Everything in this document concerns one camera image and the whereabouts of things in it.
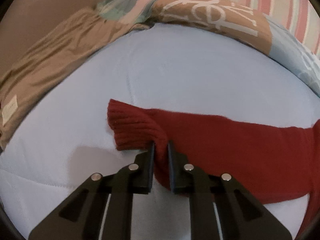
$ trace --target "red knit garment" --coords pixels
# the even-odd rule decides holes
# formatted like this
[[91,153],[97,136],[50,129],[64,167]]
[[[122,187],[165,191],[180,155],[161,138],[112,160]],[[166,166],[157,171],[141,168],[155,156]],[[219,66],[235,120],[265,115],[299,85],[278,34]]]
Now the red knit garment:
[[154,173],[169,186],[167,144],[208,174],[230,173],[261,203],[310,194],[300,232],[320,207],[320,120],[313,128],[278,128],[223,116],[142,109],[111,99],[108,123],[117,150],[156,144]]

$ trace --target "clothing tag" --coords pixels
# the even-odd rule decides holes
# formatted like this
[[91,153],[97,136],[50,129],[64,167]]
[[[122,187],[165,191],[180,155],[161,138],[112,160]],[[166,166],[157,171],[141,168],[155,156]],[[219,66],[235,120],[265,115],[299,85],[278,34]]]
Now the clothing tag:
[[17,103],[17,95],[7,103],[4,108],[2,109],[2,125],[4,126],[6,122],[9,121],[10,117],[14,114],[14,112],[18,109]]

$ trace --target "silver rivet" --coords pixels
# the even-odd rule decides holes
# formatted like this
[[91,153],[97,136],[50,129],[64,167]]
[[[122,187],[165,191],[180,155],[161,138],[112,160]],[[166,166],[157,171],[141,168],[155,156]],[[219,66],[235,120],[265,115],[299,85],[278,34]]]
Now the silver rivet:
[[129,165],[129,170],[130,171],[136,171],[139,168],[139,165],[132,163]]
[[192,171],[194,169],[194,166],[190,163],[184,165],[183,167],[186,171]]
[[101,178],[102,178],[102,176],[101,176],[100,173],[94,173],[94,174],[91,175],[91,179],[94,180],[94,181],[99,180]]
[[231,175],[228,174],[228,173],[223,173],[223,174],[221,175],[221,178],[222,178],[223,180],[226,180],[226,181],[232,179]]

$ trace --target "brown wall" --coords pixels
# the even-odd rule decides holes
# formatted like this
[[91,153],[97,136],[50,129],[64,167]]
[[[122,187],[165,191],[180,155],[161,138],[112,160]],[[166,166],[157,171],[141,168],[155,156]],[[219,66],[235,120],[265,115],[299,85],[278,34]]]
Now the brown wall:
[[62,20],[99,1],[102,0],[14,0],[0,22],[0,77]]

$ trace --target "white surface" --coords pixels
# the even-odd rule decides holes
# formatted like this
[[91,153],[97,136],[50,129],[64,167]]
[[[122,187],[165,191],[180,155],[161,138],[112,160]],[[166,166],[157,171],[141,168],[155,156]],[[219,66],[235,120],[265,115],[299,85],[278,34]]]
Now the white surface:
[[[113,174],[134,160],[136,152],[115,150],[110,98],[278,127],[310,127],[320,117],[305,84],[237,41],[178,25],[130,33],[52,90],[0,156],[0,197],[23,236],[92,173]],[[295,236],[307,203],[306,195],[266,206]],[[133,240],[190,239],[187,198],[155,182],[133,206]]]

